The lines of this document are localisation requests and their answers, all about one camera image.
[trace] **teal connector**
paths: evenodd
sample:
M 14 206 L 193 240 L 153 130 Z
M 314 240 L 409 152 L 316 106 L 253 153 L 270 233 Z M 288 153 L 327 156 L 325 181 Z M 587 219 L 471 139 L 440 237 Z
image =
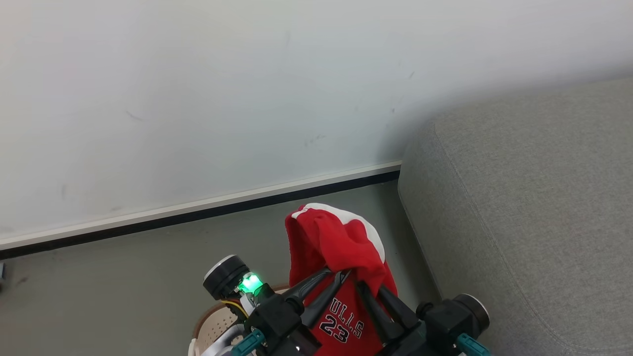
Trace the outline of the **teal connector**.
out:
M 491 356 L 490 351 L 484 345 L 481 345 L 467 334 L 461 334 L 457 337 L 457 347 L 466 356 Z
M 255 329 L 252 333 L 248 334 L 242 341 L 240 341 L 237 345 L 233 346 L 233 350 L 231 350 L 231 356 L 246 356 L 253 352 L 266 340 L 264 338 L 264 334 L 261 331 Z

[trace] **gray sofa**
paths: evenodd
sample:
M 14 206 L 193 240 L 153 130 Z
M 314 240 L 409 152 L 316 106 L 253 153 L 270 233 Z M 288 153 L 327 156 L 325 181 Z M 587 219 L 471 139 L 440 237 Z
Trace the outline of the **gray sofa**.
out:
M 633 79 L 427 122 L 399 180 L 443 298 L 499 356 L 633 355 Z

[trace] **black baseboard strip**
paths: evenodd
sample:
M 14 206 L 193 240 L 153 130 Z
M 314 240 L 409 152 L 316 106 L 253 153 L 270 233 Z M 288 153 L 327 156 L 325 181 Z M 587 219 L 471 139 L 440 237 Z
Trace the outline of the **black baseboard strip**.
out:
M 9 258 L 20 257 L 24 255 L 29 255 L 31 253 L 37 253 L 37 252 L 42 252 L 42 251 L 51 251 L 51 250 L 55 250 L 62 247 L 80 245 L 82 243 L 114 238 L 117 236 L 133 234 L 135 232 L 157 229 L 159 227 L 183 224 L 184 222 L 207 219 L 210 217 L 216 217 L 219 215 L 225 215 L 225 214 L 230 214 L 230 213 L 235 213 L 235 212 L 241 212 L 241 211 L 249 210 L 249 209 L 261 208 L 268 205 L 285 203 L 287 201 L 292 201 L 292 200 L 312 198 L 314 196 L 336 193 L 338 191 L 344 191 L 348 189 L 360 188 L 364 186 L 369 186 L 371 184 L 389 182 L 389 181 L 398 179 L 399 175 L 400 175 L 400 171 L 397 170 L 394 172 L 372 175 L 370 177 L 353 179 L 351 181 L 327 184 L 326 186 L 303 189 L 300 191 L 278 194 L 278 195 L 268 196 L 266 198 L 259 198 L 255 200 L 243 201 L 241 203 L 225 205 L 223 207 L 210 208 L 210 209 L 200 210 L 198 212 L 174 215 L 171 217 L 164 217 L 161 219 L 139 222 L 136 224 L 130 224 L 130 225 L 121 226 L 121 227 L 114 227 L 112 229 L 106 229 L 102 231 L 89 232 L 87 234 L 70 236 L 63 239 L 55 239 L 52 241 L 35 243 L 32 245 L 10 248 L 7 250 L 0 251 L 0 260 L 6 260 Z

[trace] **white baseboard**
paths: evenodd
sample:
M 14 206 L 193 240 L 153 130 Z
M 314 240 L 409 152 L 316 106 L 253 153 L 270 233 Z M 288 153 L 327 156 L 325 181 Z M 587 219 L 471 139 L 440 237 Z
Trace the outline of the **white baseboard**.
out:
M 171 217 L 174 215 L 191 213 L 209 208 L 222 207 L 224 205 L 230 205 L 234 203 L 241 203 L 243 201 L 290 193 L 302 189 L 309 189 L 318 186 L 325 186 L 327 184 L 351 181 L 352 179 L 393 172 L 400 169 L 400 163 L 400 161 L 396 161 L 385 163 L 382 165 L 373 165 L 354 170 L 347 170 L 345 172 L 321 175 L 320 177 L 302 179 L 300 181 L 294 181 L 290 183 L 277 184 L 276 186 L 228 194 L 224 196 L 219 196 L 217 198 L 193 201 L 192 203 L 179 204 L 172 207 L 148 210 L 146 212 L 133 213 L 94 222 L 87 222 L 85 224 L 62 227 L 59 229 L 42 232 L 35 232 L 33 234 L 16 236 L 14 238 L 0 239 L 0 250 L 6 250 L 8 248 L 31 245 L 34 243 L 51 241 L 55 239 L 68 238 L 70 236 L 111 229 L 113 227 L 121 227 L 125 225 L 136 224 L 139 222 L 160 219 L 163 217 Z

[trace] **yellow wire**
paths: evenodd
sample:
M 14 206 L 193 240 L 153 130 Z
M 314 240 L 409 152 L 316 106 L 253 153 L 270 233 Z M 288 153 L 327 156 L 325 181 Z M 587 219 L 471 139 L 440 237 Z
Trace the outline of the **yellow wire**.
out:
M 234 307 L 237 307 L 239 309 L 239 311 L 242 312 L 242 314 L 244 314 L 244 317 L 248 317 L 248 314 L 246 313 L 246 311 L 244 310 L 244 308 L 242 308 L 241 305 L 237 304 L 236 302 L 232 302 L 230 300 L 220 300 L 222 303 L 224 304 L 231 304 Z

